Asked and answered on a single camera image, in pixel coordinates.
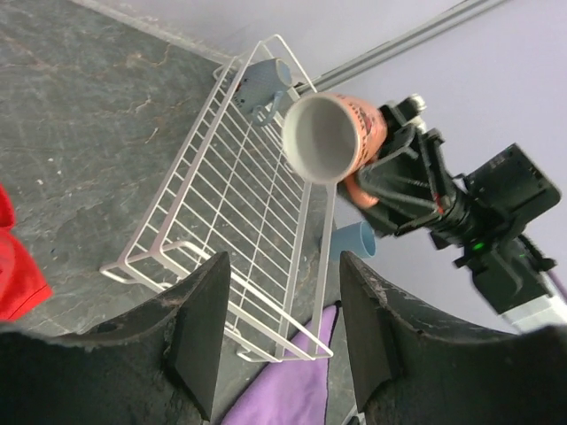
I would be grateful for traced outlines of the light blue ceramic mug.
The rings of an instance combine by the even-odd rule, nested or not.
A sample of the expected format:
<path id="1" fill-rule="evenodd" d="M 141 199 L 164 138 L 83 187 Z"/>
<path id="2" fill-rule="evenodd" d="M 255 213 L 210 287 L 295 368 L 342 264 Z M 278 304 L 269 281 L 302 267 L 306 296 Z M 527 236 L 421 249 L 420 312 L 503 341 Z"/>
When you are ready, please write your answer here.
<path id="1" fill-rule="evenodd" d="M 254 126 L 265 127 L 275 117 L 291 87 L 292 75 L 287 63 L 281 58 L 271 58 L 246 67 L 232 100 Z"/>

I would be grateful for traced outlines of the purple microfiber cloth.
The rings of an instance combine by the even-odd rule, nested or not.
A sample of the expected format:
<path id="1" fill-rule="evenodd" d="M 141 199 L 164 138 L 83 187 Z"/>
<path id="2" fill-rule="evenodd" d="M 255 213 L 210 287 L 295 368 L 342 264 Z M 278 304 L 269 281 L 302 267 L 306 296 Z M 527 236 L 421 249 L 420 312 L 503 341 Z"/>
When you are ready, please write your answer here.
<path id="1" fill-rule="evenodd" d="M 328 358 L 267 364 L 227 411 L 225 425 L 323 425 Z"/>

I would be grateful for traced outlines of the salmon pink ceramic mug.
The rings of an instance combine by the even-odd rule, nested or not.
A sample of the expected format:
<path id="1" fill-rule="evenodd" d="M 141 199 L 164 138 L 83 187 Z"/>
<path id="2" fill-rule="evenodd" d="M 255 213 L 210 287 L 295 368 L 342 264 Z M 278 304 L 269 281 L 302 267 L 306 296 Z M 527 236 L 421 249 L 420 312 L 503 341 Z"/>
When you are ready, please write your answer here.
<path id="1" fill-rule="evenodd" d="M 361 209 L 378 203 L 355 181 L 355 173 L 377 160 L 388 127 L 377 107 L 357 97 L 315 93 L 302 97 L 285 114 L 283 153 L 307 182 L 345 185 Z"/>

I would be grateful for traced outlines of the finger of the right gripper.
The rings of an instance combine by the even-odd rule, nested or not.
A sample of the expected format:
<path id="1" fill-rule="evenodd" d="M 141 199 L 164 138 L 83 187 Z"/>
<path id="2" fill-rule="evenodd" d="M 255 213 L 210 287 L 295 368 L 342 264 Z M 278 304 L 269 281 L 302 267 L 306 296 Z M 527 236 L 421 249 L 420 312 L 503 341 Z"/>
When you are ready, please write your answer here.
<path id="1" fill-rule="evenodd" d="M 386 126 L 387 136 L 377 154 L 377 160 L 368 169 L 370 177 L 417 177 L 419 150 L 412 147 L 416 139 L 421 115 L 420 104 L 384 104 L 379 108 Z"/>
<path id="2" fill-rule="evenodd" d="M 363 167 L 354 181 L 364 194 L 377 199 L 374 206 L 362 210 L 381 235 L 402 236 L 439 218 L 439 198 L 428 176 L 415 178 L 382 167 Z"/>

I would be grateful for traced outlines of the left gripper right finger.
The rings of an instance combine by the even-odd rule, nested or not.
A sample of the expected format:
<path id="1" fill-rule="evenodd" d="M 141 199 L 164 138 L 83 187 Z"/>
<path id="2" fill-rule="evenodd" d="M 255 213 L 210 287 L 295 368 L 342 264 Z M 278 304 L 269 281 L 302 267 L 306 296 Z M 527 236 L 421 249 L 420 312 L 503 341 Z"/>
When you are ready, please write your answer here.
<path id="1" fill-rule="evenodd" d="M 340 292 L 356 403 L 364 412 L 490 412 L 504 335 L 391 284 L 351 252 Z"/>

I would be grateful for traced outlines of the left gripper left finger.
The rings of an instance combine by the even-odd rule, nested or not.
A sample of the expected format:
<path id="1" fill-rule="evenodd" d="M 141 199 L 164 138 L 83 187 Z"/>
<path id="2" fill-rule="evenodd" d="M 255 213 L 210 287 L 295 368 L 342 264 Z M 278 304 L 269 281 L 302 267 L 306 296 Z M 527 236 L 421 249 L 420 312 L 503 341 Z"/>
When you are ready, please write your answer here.
<path id="1" fill-rule="evenodd" d="M 228 311 L 229 254 L 221 252 L 187 278 L 141 305 L 91 328 L 113 343 L 141 343 L 161 335 L 160 365 L 201 417 L 212 416 Z"/>

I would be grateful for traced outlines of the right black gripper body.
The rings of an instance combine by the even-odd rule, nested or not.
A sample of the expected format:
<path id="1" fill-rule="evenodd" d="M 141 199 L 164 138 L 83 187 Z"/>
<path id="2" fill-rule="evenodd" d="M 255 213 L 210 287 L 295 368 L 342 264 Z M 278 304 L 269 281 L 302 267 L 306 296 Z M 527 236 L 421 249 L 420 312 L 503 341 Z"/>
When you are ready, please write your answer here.
<path id="1" fill-rule="evenodd" d="M 398 104 L 420 104 L 418 96 Z M 439 248 L 512 240 L 555 207 L 560 190 L 524 150 L 512 143 L 469 174 L 450 174 L 437 129 L 417 127 L 419 175 L 428 176 L 439 198 L 439 218 L 426 227 Z"/>

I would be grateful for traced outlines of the red crumpled cloth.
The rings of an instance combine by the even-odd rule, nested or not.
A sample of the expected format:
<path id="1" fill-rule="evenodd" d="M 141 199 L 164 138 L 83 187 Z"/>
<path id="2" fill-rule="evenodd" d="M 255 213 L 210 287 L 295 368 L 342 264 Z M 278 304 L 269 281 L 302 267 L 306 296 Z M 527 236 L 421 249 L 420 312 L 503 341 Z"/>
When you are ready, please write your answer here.
<path id="1" fill-rule="evenodd" d="M 27 248 L 12 233 L 15 209 L 1 186 L 1 321 L 16 321 L 52 295 Z"/>

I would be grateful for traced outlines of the blue plastic cup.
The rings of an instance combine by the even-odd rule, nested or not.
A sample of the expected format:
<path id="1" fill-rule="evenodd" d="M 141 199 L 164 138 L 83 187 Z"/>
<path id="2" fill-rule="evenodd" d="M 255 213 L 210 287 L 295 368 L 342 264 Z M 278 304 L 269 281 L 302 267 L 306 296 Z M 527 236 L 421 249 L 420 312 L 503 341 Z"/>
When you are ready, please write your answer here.
<path id="1" fill-rule="evenodd" d="M 330 237 L 330 254 L 333 261 L 339 261 L 343 251 L 350 251 L 361 259 L 376 255 L 376 239 L 373 228 L 367 221 L 335 229 Z"/>

